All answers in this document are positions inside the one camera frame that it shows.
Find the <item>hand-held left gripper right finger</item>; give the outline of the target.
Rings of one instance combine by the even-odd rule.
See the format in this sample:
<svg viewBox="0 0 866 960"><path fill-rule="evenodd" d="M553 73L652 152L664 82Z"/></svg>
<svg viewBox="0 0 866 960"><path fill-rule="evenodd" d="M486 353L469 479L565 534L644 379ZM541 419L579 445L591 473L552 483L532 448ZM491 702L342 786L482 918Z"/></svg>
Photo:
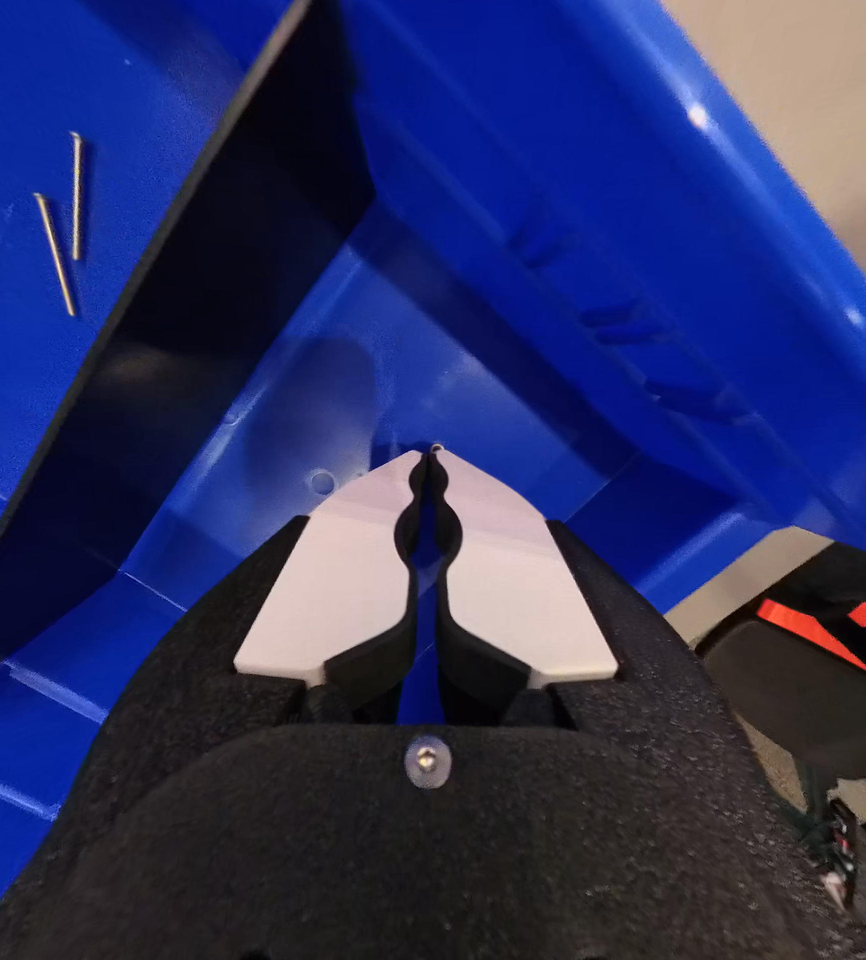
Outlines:
<svg viewBox="0 0 866 960"><path fill-rule="evenodd" d="M461 690L612 679L618 662L544 515L502 481L433 452L439 665Z"/></svg>

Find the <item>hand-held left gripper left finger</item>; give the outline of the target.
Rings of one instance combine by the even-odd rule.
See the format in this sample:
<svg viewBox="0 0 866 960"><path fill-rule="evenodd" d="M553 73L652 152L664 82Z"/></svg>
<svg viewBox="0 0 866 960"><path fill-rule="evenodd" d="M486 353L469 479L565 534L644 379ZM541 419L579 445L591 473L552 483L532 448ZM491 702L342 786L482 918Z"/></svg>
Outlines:
<svg viewBox="0 0 866 960"><path fill-rule="evenodd" d="M308 687L396 687L415 657L412 560L427 458L406 452L307 517L234 658Z"/></svg>

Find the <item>blue plastic bin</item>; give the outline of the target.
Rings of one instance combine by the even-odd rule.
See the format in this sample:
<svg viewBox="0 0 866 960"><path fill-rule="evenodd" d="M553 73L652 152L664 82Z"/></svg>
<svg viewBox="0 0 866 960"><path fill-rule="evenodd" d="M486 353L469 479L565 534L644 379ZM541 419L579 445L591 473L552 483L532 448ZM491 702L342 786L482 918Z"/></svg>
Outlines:
<svg viewBox="0 0 866 960"><path fill-rule="evenodd" d="M866 276L657 2L338 2L372 205L119 573L0 661L0 958L847 958L855 819L696 649L866 664ZM431 445L539 510L613 679L439 665ZM427 458L414 662L234 658Z"/></svg>

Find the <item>steel bolt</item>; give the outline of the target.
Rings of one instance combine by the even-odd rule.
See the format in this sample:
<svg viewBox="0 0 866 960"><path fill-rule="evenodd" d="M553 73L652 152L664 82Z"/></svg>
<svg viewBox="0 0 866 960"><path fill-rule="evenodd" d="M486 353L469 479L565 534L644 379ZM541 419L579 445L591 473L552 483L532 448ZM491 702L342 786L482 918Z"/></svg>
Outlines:
<svg viewBox="0 0 866 960"><path fill-rule="evenodd" d="M71 252L74 261L80 261L83 258L86 142L75 130L70 130L69 136L72 142Z"/></svg>
<svg viewBox="0 0 866 960"><path fill-rule="evenodd" d="M44 234L50 250L57 283L67 315L75 318L78 316L77 302L72 284L69 280L64 254L59 242L55 218L52 212L50 201L43 193L38 191L33 192L32 196L36 202L41 216Z"/></svg>

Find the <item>black bin divider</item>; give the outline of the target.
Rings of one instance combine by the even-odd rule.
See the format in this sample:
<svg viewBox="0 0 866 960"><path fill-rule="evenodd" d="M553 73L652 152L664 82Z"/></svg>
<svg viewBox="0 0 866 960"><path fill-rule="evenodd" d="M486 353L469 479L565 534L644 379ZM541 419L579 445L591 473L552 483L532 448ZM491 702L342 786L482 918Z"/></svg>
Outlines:
<svg viewBox="0 0 866 960"><path fill-rule="evenodd" d="M119 573L372 205L340 12L0 2L0 661Z"/></svg>

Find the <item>red plastic part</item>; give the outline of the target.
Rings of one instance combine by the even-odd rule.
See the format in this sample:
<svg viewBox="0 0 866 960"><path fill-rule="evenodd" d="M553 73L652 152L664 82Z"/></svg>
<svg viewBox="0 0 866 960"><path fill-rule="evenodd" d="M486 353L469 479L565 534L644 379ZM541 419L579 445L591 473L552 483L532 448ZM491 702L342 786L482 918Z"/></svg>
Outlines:
<svg viewBox="0 0 866 960"><path fill-rule="evenodd" d="M756 609L756 615L776 627L810 642L842 661L866 672L866 663L853 654L847 646L824 629L819 621L806 613L794 610L770 599L764 599ZM861 628L866 627L866 602L860 603L850 613L849 619Z"/></svg>

